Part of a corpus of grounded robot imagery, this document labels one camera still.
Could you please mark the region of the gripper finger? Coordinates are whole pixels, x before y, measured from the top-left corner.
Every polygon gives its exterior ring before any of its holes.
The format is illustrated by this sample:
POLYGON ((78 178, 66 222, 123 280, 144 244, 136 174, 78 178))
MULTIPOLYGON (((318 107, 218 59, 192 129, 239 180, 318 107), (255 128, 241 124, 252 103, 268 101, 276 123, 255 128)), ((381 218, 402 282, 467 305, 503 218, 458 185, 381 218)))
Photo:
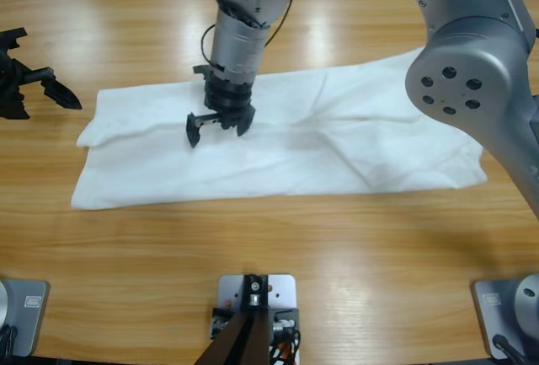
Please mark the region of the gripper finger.
POLYGON ((203 120, 200 116, 193 113, 188 114, 186 121, 186 135, 189 140, 189 145, 195 148, 200 141, 200 128, 203 126, 203 120))
POLYGON ((21 85, 37 82, 44 89, 44 95, 54 100, 62 108, 71 110, 81 110, 83 108, 78 97, 56 79, 54 70, 51 67, 23 72, 20 81, 21 85))
POLYGON ((251 127, 256 109, 247 105, 235 111, 234 123, 239 137, 243 136, 251 127))
POLYGON ((24 96, 16 95, 14 98, 2 100, 0 116, 6 120, 28 120, 30 116, 24 107, 24 96))

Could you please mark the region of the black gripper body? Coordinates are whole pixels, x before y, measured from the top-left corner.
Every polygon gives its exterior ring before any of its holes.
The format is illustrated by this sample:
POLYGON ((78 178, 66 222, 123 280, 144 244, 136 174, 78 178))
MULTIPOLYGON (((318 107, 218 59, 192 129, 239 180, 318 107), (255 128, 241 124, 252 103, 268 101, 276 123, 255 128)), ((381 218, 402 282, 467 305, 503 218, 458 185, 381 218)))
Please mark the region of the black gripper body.
POLYGON ((1 50, 1 97, 23 98, 20 92, 21 80, 24 77, 25 67, 22 62, 11 58, 8 53, 1 50))
POLYGON ((226 130, 235 127, 235 111, 251 105, 252 83, 235 84, 222 80, 212 70, 196 70, 205 80, 204 105, 214 114, 198 115, 203 120, 203 126, 219 123, 226 130))

